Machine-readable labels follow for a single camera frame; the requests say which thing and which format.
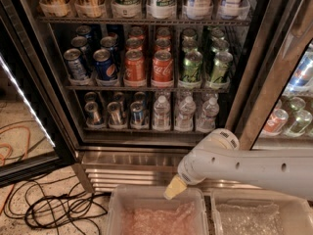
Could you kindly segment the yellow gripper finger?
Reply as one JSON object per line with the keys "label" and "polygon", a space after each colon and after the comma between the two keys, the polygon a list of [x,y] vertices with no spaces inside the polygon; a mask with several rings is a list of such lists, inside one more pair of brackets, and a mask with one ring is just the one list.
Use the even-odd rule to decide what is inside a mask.
{"label": "yellow gripper finger", "polygon": [[187,184],[176,174],[166,187],[163,196],[167,200],[172,200],[187,189]]}

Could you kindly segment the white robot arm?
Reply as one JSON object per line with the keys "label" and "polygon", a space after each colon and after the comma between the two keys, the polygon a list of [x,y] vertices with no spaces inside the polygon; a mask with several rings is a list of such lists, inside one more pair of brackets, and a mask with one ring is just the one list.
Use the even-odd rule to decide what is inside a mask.
{"label": "white robot arm", "polygon": [[163,196],[171,200],[206,179],[237,181],[312,201],[313,152],[242,150],[234,133],[217,128],[184,156]]}

